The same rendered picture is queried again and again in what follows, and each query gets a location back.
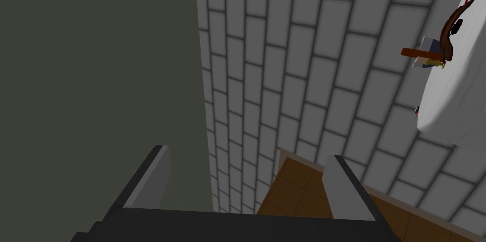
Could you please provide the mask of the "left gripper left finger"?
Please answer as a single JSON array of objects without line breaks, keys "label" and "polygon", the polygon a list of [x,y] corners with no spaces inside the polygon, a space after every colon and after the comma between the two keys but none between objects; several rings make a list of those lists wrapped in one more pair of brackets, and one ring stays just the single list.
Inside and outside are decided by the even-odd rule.
[{"label": "left gripper left finger", "polygon": [[113,209],[158,209],[170,178],[170,149],[155,146],[112,204]]}]

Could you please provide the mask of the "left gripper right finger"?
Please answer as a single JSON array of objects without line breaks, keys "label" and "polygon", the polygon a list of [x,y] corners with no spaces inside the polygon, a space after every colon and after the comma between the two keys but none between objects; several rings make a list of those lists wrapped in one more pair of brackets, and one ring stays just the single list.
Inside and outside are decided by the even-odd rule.
[{"label": "left gripper right finger", "polygon": [[353,173],[348,174],[336,155],[327,157],[322,183],[326,191],[331,213],[335,219],[375,221],[368,206],[352,183]]}]

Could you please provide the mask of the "white round table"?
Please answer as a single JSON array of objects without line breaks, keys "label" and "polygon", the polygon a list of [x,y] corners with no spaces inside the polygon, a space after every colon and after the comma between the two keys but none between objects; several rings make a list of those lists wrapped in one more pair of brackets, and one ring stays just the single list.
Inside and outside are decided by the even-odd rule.
[{"label": "white round table", "polygon": [[474,0],[451,39],[452,61],[429,74],[417,128],[448,144],[486,152],[486,0]]}]

